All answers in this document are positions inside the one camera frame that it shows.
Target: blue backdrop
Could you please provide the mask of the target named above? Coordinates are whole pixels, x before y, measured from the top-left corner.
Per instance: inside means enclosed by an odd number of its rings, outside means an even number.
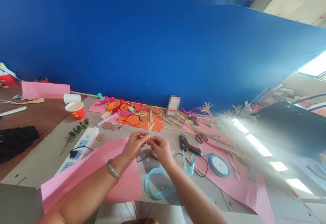
[[[326,49],[324,29],[203,0],[0,0],[0,59],[26,81],[190,109],[253,100]]]

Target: woman's left hand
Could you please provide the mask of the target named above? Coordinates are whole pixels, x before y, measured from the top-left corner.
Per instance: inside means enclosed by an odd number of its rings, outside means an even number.
[[[122,155],[131,163],[137,156],[138,151],[146,145],[149,135],[144,131],[137,131],[129,136],[126,148]]]

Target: green leaf sprig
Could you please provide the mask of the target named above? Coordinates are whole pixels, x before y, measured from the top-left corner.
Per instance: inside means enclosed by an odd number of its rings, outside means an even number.
[[[77,135],[82,131],[82,129],[86,129],[86,127],[89,125],[88,118],[84,119],[84,123],[79,122],[79,125],[76,125],[76,128],[74,127],[72,131],[69,132],[69,136],[66,137],[67,143],[65,144],[64,148],[62,149],[60,156],[64,153],[64,151],[69,147],[71,142],[76,138]]]

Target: pink cardstock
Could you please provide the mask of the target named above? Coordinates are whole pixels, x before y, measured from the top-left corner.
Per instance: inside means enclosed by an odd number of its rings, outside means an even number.
[[[100,114],[104,114],[106,112],[106,110],[103,108],[103,104],[96,105],[95,103],[93,103],[92,105],[90,105],[88,107],[88,111],[96,112],[96,113],[100,113]]]
[[[186,123],[187,122],[185,122],[183,124],[182,129],[184,129],[187,132],[193,132],[190,129],[189,125],[187,125]],[[198,124],[199,125],[196,126],[196,127],[199,128],[199,129],[201,129],[202,131],[205,131],[205,132],[208,132],[208,133],[212,133],[212,134],[217,134],[217,135],[220,136],[220,139],[221,140],[226,141],[226,142],[229,141],[229,138],[227,137],[227,134],[222,133],[221,130],[213,122],[211,124],[212,125],[211,128],[209,128],[207,125],[205,125],[204,123],[201,123],[199,121],[198,121]],[[228,146],[226,146],[226,145],[224,145],[222,143],[217,143],[215,140],[213,140],[211,138],[207,138],[207,139],[208,139],[208,141],[207,142],[204,142],[204,143],[208,143],[209,145],[211,145],[212,147],[214,147],[216,149],[221,148],[221,149],[225,149],[225,150],[228,150],[230,152],[235,153],[235,151],[232,148],[230,148],[230,147],[228,147]]]
[[[266,183],[264,177],[255,172],[256,181],[248,179],[250,170],[242,163],[234,160],[236,168],[239,170],[239,178],[237,179],[231,162],[228,157],[224,156],[221,150],[217,150],[208,144],[200,144],[199,148],[202,153],[214,153],[222,157],[230,167],[231,175],[228,177],[217,176],[210,168],[208,168],[206,177],[210,179],[216,186],[222,189],[231,198],[245,204],[254,210],[263,221],[267,224],[276,224],[271,204],[266,191]],[[205,174],[207,165],[200,158],[196,157],[195,168]]]
[[[65,93],[70,93],[70,85],[63,84],[23,81],[21,88],[24,99],[63,98]]]
[[[102,145],[86,158],[42,184],[44,214],[83,179],[101,168],[109,159],[122,153],[128,139],[124,138]],[[135,159],[122,174],[118,183],[111,189],[105,201],[108,203],[125,203],[141,197],[141,184]]]

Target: red paper cup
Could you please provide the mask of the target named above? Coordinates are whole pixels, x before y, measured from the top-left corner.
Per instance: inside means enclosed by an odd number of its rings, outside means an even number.
[[[84,104],[82,102],[72,102],[66,106],[66,110],[74,117],[75,120],[85,118]]]
[[[17,80],[8,73],[0,73],[0,82],[5,86],[17,86]]]

